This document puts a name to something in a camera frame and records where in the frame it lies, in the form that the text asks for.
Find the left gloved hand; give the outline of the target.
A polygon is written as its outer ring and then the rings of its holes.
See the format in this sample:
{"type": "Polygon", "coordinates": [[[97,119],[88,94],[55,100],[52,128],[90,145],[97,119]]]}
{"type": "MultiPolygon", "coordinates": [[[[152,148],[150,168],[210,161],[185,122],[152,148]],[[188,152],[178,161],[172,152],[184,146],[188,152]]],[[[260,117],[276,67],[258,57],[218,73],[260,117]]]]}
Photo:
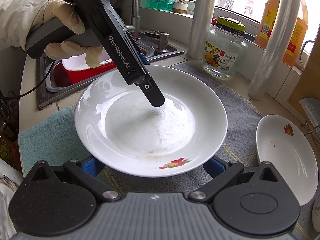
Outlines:
{"type": "MultiPolygon", "coordinates": [[[[85,25],[75,12],[74,6],[63,0],[50,0],[44,10],[43,22],[58,18],[76,35],[85,32],[85,25]]],[[[86,63],[90,68],[97,68],[101,63],[102,47],[82,47],[72,41],[50,43],[44,49],[45,54],[54,60],[68,59],[86,53],[86,63]]]]}

